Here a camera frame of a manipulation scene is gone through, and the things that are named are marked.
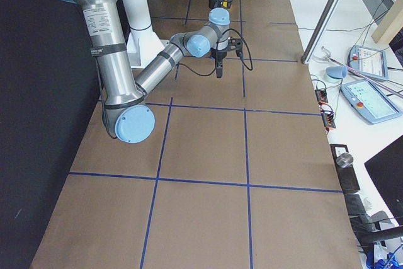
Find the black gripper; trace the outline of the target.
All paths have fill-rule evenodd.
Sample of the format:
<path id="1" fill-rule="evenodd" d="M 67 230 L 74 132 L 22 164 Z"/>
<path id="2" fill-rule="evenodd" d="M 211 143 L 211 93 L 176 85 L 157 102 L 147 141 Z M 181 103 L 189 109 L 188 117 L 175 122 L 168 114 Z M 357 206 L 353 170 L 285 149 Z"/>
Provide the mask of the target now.
<path id="1" fill-rule="evenodd" d="M 218 8 L 224 8 L 224 9 L 230 9 L 232 6 L 233 0 L 217 0 L 217 7 Z"/>
<path id="2" fill-rule="evenodd" d="M 235 51 L 236 56 L 243 58 L 243 42 L 241 38 L 229 37 L 223 46 L 219 49 L 211 48 L 211 58 L 215 59 L 215 72 L 217 79 L 223 76 L 223 63 L 221 60 L 226 58 L 229 52 Z"/>

